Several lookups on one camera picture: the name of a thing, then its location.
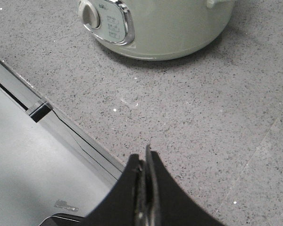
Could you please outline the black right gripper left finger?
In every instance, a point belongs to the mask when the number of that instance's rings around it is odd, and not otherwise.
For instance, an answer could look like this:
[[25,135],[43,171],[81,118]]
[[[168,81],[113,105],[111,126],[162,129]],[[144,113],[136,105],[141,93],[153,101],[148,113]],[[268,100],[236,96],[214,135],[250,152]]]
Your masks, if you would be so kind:
[[104,200],[83,220],[85,226],[146,225],[146,169],[137,154]]

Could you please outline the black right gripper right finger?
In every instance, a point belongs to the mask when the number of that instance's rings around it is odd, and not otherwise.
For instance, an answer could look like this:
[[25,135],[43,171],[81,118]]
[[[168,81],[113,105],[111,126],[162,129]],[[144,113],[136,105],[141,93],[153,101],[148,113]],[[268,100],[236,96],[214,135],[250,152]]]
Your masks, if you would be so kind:
[[146,146],[146,163],[151,194],[149,226],[222,225],[182,190],[150,145]]

